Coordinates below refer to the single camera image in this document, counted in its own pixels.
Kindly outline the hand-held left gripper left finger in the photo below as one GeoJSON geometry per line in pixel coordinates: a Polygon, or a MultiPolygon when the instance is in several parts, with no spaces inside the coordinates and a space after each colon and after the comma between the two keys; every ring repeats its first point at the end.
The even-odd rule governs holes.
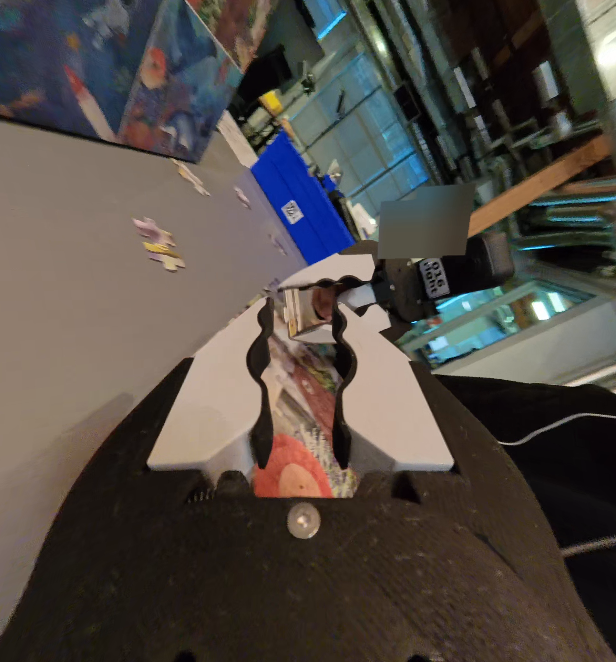
{"type": "Polygon", "coordinates": [[[194,355],[147,459],[149,469],[251,475],[254,467],[267,466],[274,433],[263,373],[273,331],[274,302],[265,297],[194,355]]]}

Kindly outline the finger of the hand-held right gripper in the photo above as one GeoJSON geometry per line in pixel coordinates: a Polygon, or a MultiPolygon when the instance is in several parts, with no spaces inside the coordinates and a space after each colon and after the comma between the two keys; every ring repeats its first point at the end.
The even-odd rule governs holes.
{"type": "Polygon", "coordinates": [[[342,292],[337,303],[348,307],[376,332],[391,327],[388,312],[376,300],[372,285],[362,285],[342,292]]]}
{"type": "Polygon", "coordinates": [[[304,290],[342,284],[356,287],[370,283],[375,270],[376,262],[370,254],[335,253],[287,277],[278,289],[304,290]]]}

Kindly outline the wooden beam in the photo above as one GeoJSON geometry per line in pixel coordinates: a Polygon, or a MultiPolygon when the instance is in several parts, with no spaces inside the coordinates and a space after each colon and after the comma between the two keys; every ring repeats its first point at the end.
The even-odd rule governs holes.
{"type": "Polygon", "coordinates": [[[567,183],[584,170],[609,158],[611,151],[609,137],[602,134],[560,157],[472,212],[468,237],[484,232],[548,191],[567,183]]]}

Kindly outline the black screen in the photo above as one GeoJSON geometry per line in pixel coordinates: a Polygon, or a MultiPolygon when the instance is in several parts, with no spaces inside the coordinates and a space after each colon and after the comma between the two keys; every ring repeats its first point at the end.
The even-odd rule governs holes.
{"type": "Polygon", "coordinates": [[[285,46],[280,44],[249,65],[237,89],[238,105],[246,108],[264,94],[279,89],[293,79],[285,46]]]}

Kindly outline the colourful illustrated puzzle box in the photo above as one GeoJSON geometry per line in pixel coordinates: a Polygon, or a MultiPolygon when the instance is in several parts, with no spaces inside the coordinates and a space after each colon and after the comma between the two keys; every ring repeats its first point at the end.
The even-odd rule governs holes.
{"type": "Polygon", "coordinates": [[[277,1],[0,1],[0,116],[197,163],[277,1]]]}

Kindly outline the illustrated jigsaw puzzle board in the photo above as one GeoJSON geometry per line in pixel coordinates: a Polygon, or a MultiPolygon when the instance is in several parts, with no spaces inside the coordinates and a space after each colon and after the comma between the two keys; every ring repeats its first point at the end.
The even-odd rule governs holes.
{"type": "Polygon", "coordinates": [[[338,376],[329,352],[290,340],[283,329],[268,341],[268,389],[273,445],[264,468],[254,466],[251,482],[260,498],[353,497],[358,478],[341,469],[332,449],[338,376]]]}

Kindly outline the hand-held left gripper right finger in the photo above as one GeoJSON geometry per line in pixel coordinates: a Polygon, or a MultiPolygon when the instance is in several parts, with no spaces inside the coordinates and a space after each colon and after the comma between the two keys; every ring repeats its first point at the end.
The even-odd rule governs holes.
{"type": "Polygon", "coordinates": [[[332,451],[355,473],[447,472],[455,464],[412,363],[345,304],[332,313],[340,385],[332,451]]]}

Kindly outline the yellow cream puzzle piece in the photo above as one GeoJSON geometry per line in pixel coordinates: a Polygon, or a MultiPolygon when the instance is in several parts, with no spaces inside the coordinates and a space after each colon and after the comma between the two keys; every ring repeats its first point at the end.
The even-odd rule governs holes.
{"type": "Polygon", "coordinates": [[[131,220],[149,259],[159,262],[170,272],[186,268],[183,258],[176,251],[177,244],[170,232],[159,227],[148,217],[131,220]]]}

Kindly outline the blue plastic bin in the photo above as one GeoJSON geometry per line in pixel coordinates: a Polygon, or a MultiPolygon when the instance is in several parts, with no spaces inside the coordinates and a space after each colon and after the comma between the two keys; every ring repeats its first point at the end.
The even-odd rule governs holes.
{"type": "Polygon", "coordinates": [[[354,244],[352,233],[324,187],[310,174],[283,130],[267,145],[251,171],[308,264],[354,244]]]}

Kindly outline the white paper sheet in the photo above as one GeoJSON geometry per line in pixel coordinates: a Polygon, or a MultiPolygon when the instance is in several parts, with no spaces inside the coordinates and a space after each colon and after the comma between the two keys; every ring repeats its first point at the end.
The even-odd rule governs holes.
{"type": "Polygon", "coordinates": [[[228,110],[222,113],[217,123],[217,130],[226,140],[238,162],[250,170],[258,161],[258,156],[228,110]]]}

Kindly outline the white drawstring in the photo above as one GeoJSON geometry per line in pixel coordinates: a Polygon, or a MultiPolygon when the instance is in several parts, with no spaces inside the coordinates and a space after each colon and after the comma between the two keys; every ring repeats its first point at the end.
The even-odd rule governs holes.
{"type": "Polygon", "coordinates": [[[561,548],[561,556],[562,558],[571,558],[585,553],[609,550],[613,548],[616,548],[616,535],[606,536],[587,542],[580,542],[561,548]]]}
{"type": "Polygon", "coordinates": [[[583,418],[597,418],[597,419],[603,419],[603,420],[614,420],[614,421],[616,421],[616,415],[613,415],[613,414],[580,412],[580,413],[577,413],[577,414],[572,414],[572,415],[569,415],[567,417],[561,418],[561,419],[559,419],[559,420],[557,420],[557,421],[555,421],[555,422],[553,422],[549,425],[546,425],[546,426],[540,427],[536,430],[533,430],[532,432],[530,432],[529,434],[525,435],[524,437],[520,438],[517,441],[513,441],[513,442],[499,441],[499,444],[503,445],[503,446],[506,446],[506,447],[510,447],[510,448],[521,446],[521,445],[524,445],[528,442],[531,442],[533,439],[539,437],[540,435],[543,435],[547,432],[551,432],[553,430],[556,430],[556,429],[560,428],[561,426],[564,426],[566,424],[569,424],[569,423],[577,421],[577,420],[581,420],[583,418]]]}

